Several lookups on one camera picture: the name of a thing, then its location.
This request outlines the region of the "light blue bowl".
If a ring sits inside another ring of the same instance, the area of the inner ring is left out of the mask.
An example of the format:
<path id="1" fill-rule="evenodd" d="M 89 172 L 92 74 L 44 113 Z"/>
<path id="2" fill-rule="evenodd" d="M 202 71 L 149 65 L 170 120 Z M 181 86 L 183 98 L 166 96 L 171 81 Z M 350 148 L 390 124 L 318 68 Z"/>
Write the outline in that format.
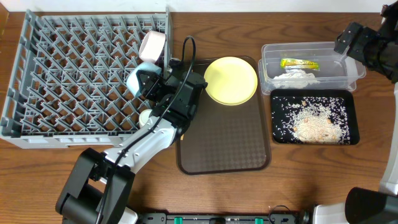
<path id="1" fill-rule="evenodd" d="M 161 74 L 162 69 L 157 65 L 150 62 L 142 62 L 139 64 L 128 76 L 126 81 L 127 89 L 132 93 L 134 97 L 141 96 L 140 92 L 140 81 L 138 72 L 148 71 L 155 72 L 157 75 Z"/>

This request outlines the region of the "white cup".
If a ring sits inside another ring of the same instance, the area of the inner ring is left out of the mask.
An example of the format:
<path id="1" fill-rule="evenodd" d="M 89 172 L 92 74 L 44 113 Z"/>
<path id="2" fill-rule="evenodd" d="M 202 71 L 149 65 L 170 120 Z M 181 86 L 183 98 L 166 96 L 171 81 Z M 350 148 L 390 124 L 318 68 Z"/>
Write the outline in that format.
<path id="1" fill-rule="evenodd" d="M 142 111 L 139 115 L 139 127 L 142 128 L 149 120 L 152 110 L 146 109 Z"/>

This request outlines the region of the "pink bowl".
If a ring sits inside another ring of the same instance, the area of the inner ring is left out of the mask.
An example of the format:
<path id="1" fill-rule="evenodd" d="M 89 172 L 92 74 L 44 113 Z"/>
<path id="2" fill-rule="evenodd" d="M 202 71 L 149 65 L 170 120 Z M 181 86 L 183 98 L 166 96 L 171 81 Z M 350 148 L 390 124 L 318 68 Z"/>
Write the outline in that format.
<path id="1" fill-rule="evenodd" d="M 149 31 L 139 48 L 139 58 L 143 62 L 155 63 L 163 51 L 165 40 L 166 35 L 164 33 Z"/>

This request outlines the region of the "yellow round plate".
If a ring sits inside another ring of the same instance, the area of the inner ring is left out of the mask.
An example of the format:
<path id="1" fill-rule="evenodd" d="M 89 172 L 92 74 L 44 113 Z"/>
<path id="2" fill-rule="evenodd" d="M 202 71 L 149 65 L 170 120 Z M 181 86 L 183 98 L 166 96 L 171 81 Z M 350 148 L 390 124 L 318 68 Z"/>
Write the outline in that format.
<path id="1" fill-rule="evenodd" d="M 238 57 L 222 57 L 205 70 L 206 92 L 215 102 L 236 106 L 251 99 L 257 90 L 255 69 Z"/>

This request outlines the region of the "white paper napkin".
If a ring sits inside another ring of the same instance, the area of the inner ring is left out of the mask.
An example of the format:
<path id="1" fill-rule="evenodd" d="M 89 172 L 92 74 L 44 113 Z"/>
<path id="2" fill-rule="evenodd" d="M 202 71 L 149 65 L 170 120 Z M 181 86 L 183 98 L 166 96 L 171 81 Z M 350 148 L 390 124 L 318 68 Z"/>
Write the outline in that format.
<path id="1" fill-rule="evenodd" d="M 276 76 L 272 79 L 276 88 L 298 88 L 302 89 L 312 84 L 318 84 L 319 81 L 313 73 L 307 73 L 304 70 L 292 69 Z"/>

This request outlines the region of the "green snack wrapper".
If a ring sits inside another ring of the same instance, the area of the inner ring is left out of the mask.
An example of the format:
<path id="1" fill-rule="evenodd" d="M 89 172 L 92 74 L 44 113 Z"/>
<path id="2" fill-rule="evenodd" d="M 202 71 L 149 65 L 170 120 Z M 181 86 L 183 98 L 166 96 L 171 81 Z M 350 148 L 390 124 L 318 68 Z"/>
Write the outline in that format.
<path id="1" fill-rule="evenodd" d="M 310 60 L 294 59 L 294 58 L 283 58 L 280 61 L 280 67 L 286 70 L 301 69 L 301 70 L 319 70 L 320 66 L 318 63 Z"/>

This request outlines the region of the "rice food scraps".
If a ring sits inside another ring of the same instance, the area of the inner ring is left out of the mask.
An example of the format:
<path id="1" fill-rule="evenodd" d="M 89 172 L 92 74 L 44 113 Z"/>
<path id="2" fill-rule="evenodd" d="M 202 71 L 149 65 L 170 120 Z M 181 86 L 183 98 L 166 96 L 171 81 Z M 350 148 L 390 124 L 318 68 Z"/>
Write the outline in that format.
<path id="1" fill-rule="evenodd" d="M 273 96 L 272 136 L 287 144 L 350 144 L 344 99 L 325 96 Z"/>

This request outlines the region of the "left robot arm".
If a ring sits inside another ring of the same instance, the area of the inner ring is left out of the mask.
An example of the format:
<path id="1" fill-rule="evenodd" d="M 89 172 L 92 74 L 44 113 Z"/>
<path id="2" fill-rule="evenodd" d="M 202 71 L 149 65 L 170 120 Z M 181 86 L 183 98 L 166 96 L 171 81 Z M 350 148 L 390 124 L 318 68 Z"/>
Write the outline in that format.
<path id="1" fill-rule="evenodd" d="M 157 65 L 140 64 L 126 86 L 134 96 L 157 105 L 122 143 L 103 152 L 88 148 L 79 155 L 55 204 L 64 223 L 135 223 L 127 201 L 136 174 L 187 131 L 207 83 L 193 65 L 174 60 L 167 78 Z"/>

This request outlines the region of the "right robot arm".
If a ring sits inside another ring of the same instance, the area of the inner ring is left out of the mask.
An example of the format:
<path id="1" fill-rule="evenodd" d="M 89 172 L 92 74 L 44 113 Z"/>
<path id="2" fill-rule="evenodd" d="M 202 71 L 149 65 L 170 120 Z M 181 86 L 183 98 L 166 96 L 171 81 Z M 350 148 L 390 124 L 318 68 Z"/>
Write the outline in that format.
<path id="1" fill-rule="evenodd" d="M 383 176 L 377 190 L 352 188 L 346 200 L 331 205 L 317 205 L 301 223 L 397 223 L 397 119 L 388 120 L 388 131 L 381 130 L 386 113 L 397 115 L 397 3 L 383 5 L 378 30 L 352 22 L 335 40 L 335 52 L 361 62 L 379 78 L 366 85 L 364 114 L 371 130 L 362 140 L 353 159 L 364 159 L 367 165 L 383 161 Z"/>

